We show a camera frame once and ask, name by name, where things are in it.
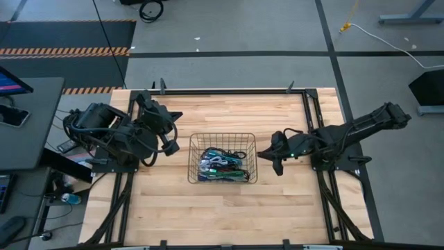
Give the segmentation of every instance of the black and orange striped tape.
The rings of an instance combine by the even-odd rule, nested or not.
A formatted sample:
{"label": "black and orange striped tape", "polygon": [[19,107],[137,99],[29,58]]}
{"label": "black and orange striped tape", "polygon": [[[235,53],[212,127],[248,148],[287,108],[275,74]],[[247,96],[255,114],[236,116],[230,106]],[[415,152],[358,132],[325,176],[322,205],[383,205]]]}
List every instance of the black and orange striped tape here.
{"label": "black and orange striped tape", "polygon": [[122,87],[73,87],[64,89],[63,94],[109,94],[121,89]]}
{"label": "black and orange striped tape", "polygon": [[1,59],[25,58],[69,58],[82,56],[129,56],[126,47],[83,47],[83,48],[4,48],[0,49]]}
{"label": "black and orange striped tape", "polygon": [[[99,22],[99,20],[33,20],[33,21],[13,21],[13,23],[24,23],[24,22]],[[102,22],[137,22],[135,19],[107,19],[102,20]]]}

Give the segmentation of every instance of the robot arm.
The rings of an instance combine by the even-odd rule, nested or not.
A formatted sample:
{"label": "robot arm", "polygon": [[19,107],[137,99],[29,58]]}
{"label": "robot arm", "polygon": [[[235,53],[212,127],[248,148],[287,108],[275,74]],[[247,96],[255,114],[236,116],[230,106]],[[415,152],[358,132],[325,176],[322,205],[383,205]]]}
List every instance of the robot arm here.
{"label": "robot arm", "polygon": [[[136,101],[142,114],[135,121],[131,121],[126,113],[103,103],[92,103],[85,111],[72,110],[63,119],[65,133],[88,151],[97,146],[105,149],[123,166],[135,159],[150,158],[153,154],[165,152],[170,156],[178,151],[174,121],[182,113],[168,112],[167,107],[151,100],[148,90],[139,94]],[[172,130],[175,138],[169,140],[167,133]],[[158,136],[163,142],[160,151],[157,150]]]}
{"label": "robot arm", "polygon": [[[364,115],[340,126],[317,128],[310,134],[286,128],[271,136],[271,146],[258,152],[257,156],[273,162],[278,176],[283,174],[282,160],[311,154],[311,163],[318,170],[327,170],[341,157],[352,144],[381,130],[400,129],[411,119],[397,104],[385,103],[370,114]],[[287,138],[286,130],[296,132]]]}

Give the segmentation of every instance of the concrete floor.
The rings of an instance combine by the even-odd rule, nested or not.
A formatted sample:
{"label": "concrete floor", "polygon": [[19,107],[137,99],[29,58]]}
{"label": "concrete floor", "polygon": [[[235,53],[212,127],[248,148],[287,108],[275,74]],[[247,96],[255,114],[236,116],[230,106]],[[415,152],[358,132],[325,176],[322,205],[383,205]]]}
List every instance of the concrete floor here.
{"label": "concrete floor", "polygon": [[[378,15],[405,13],[421,0],[361,1],[353,22],[403,49],[444,51],[444,24],[377,24]],[[96,0],[102,19],[139,19],[137,5]],[[19,1],[0,0],[0,16],[12,17]],[[391,51],[355,28],[339,35],[353,0],[322,0],[337,51]],[[444,1],[430,13],[444,14]],[[18,20],[97,19],[91,0],[28,1]],[[164,16],[153,24],[138,22],[133,52],[187,51],[327,51],[316,5],[312,0],[169,0]],[[421,57],[425,65],[444,64],[443,57]],[[412,116],[401,131],[385,131],[364,140],[364,154],[375,203],[387,242],[444,246],[444,116],[416,116],[417,102],[408,84],[424,70],[408,57],[341,57],[339,66],[355,117],[392,101]],[[328,57],[132,58],[128,88],[149,88],[163,77],[169,88],[336,87]],[[107,94],[63,96],[60,109],[85,108],[109,101]],[[51,130],[49,142],[66,137]],[[50,216],[64,212],[51,209]],[[84,206],[47,228],[83,220]],[[65,228],[48,242],[34,239],[31,249],[73,246],[80,227]]]}

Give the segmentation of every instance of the wire basket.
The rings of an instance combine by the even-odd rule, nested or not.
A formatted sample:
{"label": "wire basket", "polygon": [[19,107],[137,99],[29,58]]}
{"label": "wire basket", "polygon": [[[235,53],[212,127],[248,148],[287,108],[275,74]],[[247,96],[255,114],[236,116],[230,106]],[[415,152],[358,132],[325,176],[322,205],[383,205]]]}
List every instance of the wire basket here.
{"label": "wire basket", "polygon": [[[246,154],[242,161],[242,170],[250,176],[248,181],[205,180],[199,175],[200,157],[206,149],[214,147],[225,151],[242,151]],[[196,133],[189,139],[188,181],[196,183],[256,183],[257,157],[256,138],[252,133]]]}

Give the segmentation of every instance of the monitor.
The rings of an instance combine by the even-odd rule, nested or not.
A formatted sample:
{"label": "monitor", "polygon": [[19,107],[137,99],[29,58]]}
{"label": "monitor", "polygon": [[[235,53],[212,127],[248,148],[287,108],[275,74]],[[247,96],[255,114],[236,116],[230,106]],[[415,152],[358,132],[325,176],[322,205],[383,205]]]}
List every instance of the monitor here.
{"label": "monitor", "polygon": [[22,80],[0,67],[0,97],[13,94],[32,93],[33,89]]}

